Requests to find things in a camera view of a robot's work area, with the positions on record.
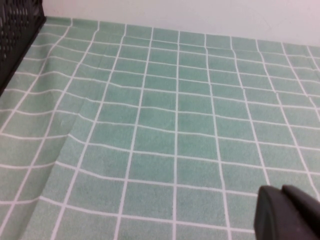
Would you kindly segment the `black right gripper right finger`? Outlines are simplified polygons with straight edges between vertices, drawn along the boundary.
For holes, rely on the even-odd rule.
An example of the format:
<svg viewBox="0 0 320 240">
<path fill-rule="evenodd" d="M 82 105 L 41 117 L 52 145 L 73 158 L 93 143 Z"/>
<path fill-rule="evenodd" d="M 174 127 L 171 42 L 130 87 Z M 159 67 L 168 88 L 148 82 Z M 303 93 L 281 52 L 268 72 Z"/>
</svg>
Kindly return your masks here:
<svg viewBox="0 0 320 240">
<path fill-rule="evenodd" d="M 320 224 L 320 202 L 318 200 L 293 185 L 283 185 L 282 192 L 309 225 Z"/>
</svg>

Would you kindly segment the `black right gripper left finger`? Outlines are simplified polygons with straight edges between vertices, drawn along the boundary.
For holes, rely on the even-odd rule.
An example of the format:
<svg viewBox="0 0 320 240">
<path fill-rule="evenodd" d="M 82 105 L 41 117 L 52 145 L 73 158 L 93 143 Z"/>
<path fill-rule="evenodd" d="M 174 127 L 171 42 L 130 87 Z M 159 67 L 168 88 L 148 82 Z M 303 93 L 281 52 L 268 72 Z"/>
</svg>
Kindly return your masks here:
<svg viewBox="0 0 320 240">
<path fill-rule="evenodd" d="M 257 240 L 318 240 L 320 224 L 308 224 L 282 188 L 264 185 L 258 191 L 254 232 Z"/>
</svg>

